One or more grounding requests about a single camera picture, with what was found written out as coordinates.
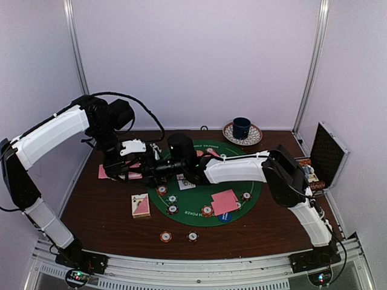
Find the queen of hearts card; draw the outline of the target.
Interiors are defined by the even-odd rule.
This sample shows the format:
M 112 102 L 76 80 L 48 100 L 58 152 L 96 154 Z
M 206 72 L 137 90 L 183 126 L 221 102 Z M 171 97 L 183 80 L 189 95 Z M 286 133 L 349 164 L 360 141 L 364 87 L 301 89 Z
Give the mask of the queen of hearts card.
M 180 190 L 188 190 L 196 187 L 196 185 L 189 182 L 183 174 L 177 175 L 177 181 Z

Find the dark chips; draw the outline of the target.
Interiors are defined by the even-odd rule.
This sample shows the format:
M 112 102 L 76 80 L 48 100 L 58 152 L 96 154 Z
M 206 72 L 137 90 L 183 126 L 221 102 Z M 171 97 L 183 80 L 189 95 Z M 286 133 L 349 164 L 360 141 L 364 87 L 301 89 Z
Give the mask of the dark chips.
M 178 211 L 179 211 L 179 208 L 176 205 L 170 205 L 166 209 L 166 212 L 167 212 L 168 215 L 175 215 L 175 214 L 178 213 Z
M 241 194 L 241 200 L 244 202 L 250 201 L 252 199 L 252 194 L 249 192 L 244 192 Z

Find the orange poker chip stack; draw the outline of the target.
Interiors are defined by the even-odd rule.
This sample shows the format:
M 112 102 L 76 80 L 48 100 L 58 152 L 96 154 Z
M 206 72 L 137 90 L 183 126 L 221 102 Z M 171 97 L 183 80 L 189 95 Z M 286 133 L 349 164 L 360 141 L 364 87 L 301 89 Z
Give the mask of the orange poker chip stack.
M 172 240 L 172 233 L 169 231 L 163 231 L 162 233 L 160 233 L 160 240 L 163 243 L 170 242 Z

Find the dark red poker chip stack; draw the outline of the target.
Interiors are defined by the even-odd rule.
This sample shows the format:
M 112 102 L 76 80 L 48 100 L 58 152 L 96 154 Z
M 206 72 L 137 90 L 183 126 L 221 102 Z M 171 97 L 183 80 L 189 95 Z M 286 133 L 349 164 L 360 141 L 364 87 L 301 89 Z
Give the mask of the dark red poker chip stack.
M 187 234 L 187 239 L 189 242 L 197 242 L 199 239 L 199 234 L 196 231 L 190 231 Z

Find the blue small blind button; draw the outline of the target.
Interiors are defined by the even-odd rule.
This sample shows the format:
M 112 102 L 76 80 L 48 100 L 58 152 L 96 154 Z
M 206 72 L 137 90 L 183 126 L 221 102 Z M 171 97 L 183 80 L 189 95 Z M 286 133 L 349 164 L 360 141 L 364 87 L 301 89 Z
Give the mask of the blue small blind button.
M 218 219 L 222 223 L 228 223 L 232 220 L 232 214 L 231 213 L 223 213 L 222 215 L 218 216 Z

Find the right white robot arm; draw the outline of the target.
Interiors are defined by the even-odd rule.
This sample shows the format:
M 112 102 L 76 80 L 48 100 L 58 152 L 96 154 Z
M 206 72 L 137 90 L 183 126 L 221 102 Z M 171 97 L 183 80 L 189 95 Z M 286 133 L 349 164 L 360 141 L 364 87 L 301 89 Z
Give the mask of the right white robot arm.
M 213 185 L 225 182 L 263 182 L 274 201 L 289 209 L 308 234 L 313 251 L 310 262 L 324 266 L 333 257 L 334 231 L 317 204 L 300 164 L 282 146 L 241 156 L 198 156 L 193 141 L 184 134 L 173 134 L 167 141 L 170 158 L 160 148 L 146 143 L 137 154 L 141 174 L 151 185 L 162 185 L 169 177 L 182 174 L 191 184 Z

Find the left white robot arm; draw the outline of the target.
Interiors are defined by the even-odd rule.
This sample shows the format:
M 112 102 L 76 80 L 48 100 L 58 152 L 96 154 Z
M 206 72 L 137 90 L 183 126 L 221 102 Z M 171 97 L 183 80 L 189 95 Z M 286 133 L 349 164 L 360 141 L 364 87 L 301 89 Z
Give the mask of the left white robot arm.
M 1 141 L 2 176 L 14 210 L 25 214 L 45 233 L 73 268 L 81 268 L 87 262 L 82 243 L 42 199 L 28 170 L 46 153 L 83 132 L 102 151 L 106 175 L 127 181 L 128 144 L 119 140 L 118 131 L 134 120 L 134 111 L 124 95 L 112 103 L 101 99 L 99 94 L 84 95 L 22 135 Z

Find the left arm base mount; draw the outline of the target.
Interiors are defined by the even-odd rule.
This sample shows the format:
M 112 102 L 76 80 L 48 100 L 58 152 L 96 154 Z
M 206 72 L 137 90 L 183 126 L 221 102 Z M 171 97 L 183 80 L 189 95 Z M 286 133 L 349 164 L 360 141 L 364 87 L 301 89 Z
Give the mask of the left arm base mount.
M 88 274 L 104 274 L 108 265 L 108 256 L 82 251 L 80 257 L 73 259 L 67 259 L 59 254 L 56 256 L 55 262 L 69 268 L 80 269 Z

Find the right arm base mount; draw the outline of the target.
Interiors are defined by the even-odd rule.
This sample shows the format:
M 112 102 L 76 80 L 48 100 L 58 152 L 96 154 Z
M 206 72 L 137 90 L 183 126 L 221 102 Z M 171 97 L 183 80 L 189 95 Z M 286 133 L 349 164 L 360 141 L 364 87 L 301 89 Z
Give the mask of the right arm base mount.
M 330 265 L 339 263 L 342 260 L 340 254 L 333 254 L 331 256 L 326 253 L 318 253 L 317 251 L 306 251 L 291 254 L 288 258 L 294 274 L 320 268 L 327 268 Z

